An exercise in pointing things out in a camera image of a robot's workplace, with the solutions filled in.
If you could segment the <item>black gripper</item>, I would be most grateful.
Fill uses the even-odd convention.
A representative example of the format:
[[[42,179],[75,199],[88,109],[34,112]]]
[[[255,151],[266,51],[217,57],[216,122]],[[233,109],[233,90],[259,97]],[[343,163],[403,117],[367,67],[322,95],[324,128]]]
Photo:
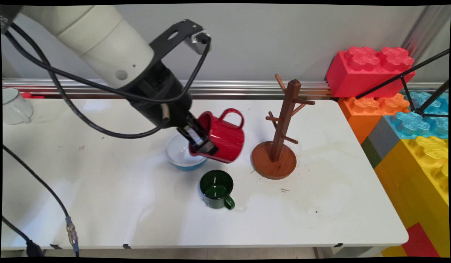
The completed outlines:
[[[179,96],[183,85],[172,71],[161,61],[147,71],[137,85],[133,85],[129,92],[156,100],[167,100]],[[129,99],[132,107],[151,121],[155,126],[163,119],[162,106],[159,103],[142,102]],[[169,122],[165,128],[177,127],[177,131],[187,140],[192,148],[190,152],[203,153],[214,156],[219,148],[208,137],[208,132],[199,120],[189,112],[192,106],[192,96],[186,93],[175,102],[167,103],[169,108]]]

